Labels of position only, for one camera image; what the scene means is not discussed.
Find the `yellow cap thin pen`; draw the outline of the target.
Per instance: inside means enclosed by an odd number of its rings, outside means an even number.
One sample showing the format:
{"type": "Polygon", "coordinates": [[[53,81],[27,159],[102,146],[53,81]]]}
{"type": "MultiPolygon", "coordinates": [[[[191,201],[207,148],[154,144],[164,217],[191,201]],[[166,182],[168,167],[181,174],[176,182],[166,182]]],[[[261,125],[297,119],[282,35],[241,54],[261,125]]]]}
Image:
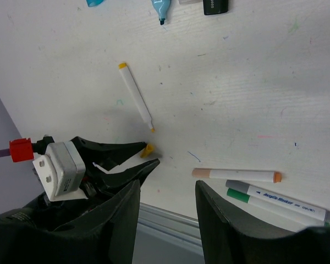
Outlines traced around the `yellow cap thin pen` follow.
{"type": "Polygon", "coordinates": [[[155,128],[152,124],[152,117],[150,115],[150,112],[148,110],[148,107],[141,95],[141,92],[137,86],[137,83],[126,63],[120,63],[118,65],[119,72],[131,94],[131,97],[133,98],[135,105],[137,107],[137,110],[140,113],[140,116],[144,123],[148,126],[148,128],[153,133],[155,131],[155,128]]]}

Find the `black blue cap highlighter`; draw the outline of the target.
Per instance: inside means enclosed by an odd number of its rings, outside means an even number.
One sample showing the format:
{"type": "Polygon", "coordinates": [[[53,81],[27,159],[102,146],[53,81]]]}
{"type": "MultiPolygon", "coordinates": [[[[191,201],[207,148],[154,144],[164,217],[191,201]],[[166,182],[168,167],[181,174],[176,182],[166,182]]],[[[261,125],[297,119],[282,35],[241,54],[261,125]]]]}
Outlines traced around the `black blue cap highlighter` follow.
{"type": "Polygon", "coordinates": [[[204,15],[218,15],[227,13],[229,10],[229,0],[203,0],[204,15]]]}

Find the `blue highlighter cap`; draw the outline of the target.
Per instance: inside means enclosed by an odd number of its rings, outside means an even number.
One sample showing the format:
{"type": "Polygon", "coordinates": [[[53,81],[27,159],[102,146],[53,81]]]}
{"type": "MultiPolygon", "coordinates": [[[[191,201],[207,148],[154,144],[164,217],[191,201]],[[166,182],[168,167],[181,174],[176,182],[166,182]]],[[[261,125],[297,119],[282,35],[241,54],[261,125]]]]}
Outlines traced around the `blue highlighter cap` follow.
{"type": "Polygon", "coordinates": [[[86,0],[87,6],[90,8],[96,7],[103,2],[104,2],[104,0],[86,0]]]}

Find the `light blue highlighter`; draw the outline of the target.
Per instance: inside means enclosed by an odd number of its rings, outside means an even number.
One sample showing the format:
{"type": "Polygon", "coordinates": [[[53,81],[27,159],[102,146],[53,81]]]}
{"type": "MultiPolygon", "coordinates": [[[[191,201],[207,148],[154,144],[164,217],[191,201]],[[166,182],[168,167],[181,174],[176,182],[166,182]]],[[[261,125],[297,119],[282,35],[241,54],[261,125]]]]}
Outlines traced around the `light blue highlighter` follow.
{"type": "Polygon", "coordinates": [[[163,26],[167,20],[167,12],[171,6],[171,0],[151,0],[151,3],[158,14],[159,24],[163,26]]]}

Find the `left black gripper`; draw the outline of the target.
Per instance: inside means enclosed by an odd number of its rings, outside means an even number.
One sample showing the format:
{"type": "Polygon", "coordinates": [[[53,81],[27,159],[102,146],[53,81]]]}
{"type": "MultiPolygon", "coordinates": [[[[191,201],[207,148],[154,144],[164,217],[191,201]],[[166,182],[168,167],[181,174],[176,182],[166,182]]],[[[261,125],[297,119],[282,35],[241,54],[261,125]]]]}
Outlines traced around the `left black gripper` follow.
{"type": "MultiPolygon", "coordinates": [[[[71,142],[81,156],[86,172],[95,172],[97,168],[94,164],[110,171],[142,151],[147,145],[145,142],[103,144],[79,136],[74,137],[71,142]]],[[[123,172],[101,172],[98,174],[97,194],[88,199],[51,202],[43,192],[24,207],[32,210],[32,219],[37,228],[53,231],[109,200],[129,183],[138,180],[142,185],[159,164],[160,160],[156,158],[123,172]]]]}

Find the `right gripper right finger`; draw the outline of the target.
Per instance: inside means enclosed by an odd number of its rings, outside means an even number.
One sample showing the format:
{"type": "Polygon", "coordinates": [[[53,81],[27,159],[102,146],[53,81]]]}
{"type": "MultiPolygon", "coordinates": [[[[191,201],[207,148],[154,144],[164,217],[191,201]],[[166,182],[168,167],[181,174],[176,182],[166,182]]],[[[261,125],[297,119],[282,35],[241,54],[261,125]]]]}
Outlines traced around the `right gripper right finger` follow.
{"type": "Polygon", "coordinates": [[[268,224],[195,185],[196,210],[206,263],[330,263],[330,227],[297,233],[268,224]]]}

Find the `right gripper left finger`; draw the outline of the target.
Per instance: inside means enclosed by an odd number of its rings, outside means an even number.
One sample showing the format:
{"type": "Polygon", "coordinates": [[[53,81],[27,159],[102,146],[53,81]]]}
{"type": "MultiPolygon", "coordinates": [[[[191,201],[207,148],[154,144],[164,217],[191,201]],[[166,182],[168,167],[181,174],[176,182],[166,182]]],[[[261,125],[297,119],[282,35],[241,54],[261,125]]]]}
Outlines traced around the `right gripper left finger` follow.
{"type": "Polygon", "coordinates": [[[136,180],[54,231],[0,219],[0,263],[132,263],[139,207],[136,180]]]}

